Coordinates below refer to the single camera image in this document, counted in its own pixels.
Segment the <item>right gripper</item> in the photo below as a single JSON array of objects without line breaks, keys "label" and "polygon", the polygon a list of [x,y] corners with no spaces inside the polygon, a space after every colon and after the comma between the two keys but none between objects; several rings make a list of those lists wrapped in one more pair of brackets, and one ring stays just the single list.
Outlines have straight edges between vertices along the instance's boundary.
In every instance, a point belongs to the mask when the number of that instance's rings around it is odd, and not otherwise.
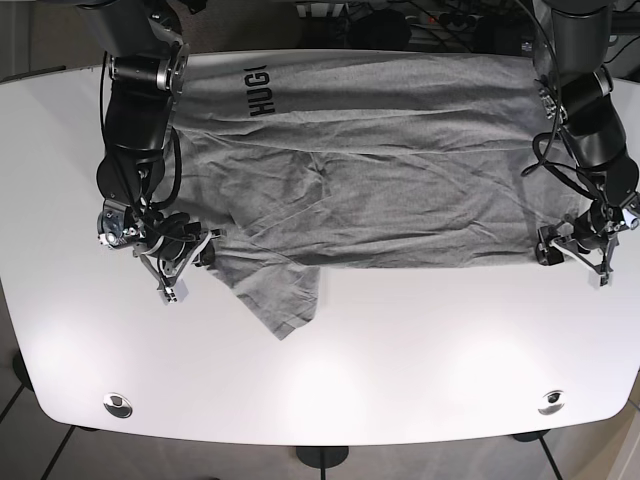
[{"label": "right gripper", "polygon": [[188,294],[183,280],[186,269],[211,266],[216,257],[215,242],[225,234],[200,222],[162,222],[160,232],[136,242],[133,252],[158,282],[163,304],[171,305],[182,302]]}]

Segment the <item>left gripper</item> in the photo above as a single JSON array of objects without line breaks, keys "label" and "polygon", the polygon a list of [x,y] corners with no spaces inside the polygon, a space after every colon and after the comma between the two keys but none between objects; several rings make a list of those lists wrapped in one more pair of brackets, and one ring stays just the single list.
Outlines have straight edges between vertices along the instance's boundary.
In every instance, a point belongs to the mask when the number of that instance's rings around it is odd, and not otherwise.
[{"label": "left gripper", "polygon": [[597,287],[604,287],[613,278],[611,260],[622,230],[620,215],[613,220],[607,220],[602,213],[566,215],[560,222],[537,230],[535,257],[542,266],[559,265],[570,257],[595,275]]}]

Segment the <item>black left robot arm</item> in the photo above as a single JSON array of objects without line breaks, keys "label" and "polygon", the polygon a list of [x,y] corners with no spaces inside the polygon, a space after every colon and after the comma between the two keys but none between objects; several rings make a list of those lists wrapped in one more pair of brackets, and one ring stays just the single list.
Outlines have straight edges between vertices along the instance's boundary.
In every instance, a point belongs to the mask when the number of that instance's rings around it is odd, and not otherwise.
[{"label": "black left robot arm", "polygon": [[539,229],[536,259],[554,266],[572,257],[605,286],[619,234],[639,223],[639,167],[627,149],[605,61],[614,4],[534,1],[525,12],[536,28],[534,68],[552,128],[534,137],[536,161],[522,173],[544,169],[591,202],[580,216]]}]

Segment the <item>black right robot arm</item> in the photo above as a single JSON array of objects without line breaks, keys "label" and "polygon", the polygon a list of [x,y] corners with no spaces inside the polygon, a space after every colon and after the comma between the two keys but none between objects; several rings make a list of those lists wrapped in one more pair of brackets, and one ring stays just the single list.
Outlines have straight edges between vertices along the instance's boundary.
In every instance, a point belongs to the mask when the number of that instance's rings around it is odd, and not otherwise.
[{"label": "black right robot arm", "polygon": [[165,1],[78,1],[75,7],[104,51],[100,82],[111,86],[99,101],[99,241],[131,250],[157,281],[162,301],[178,303],[187,295],[185,269],[212,263],[220,234],[169,210],[182,183],[173,117],[190,47]]}]

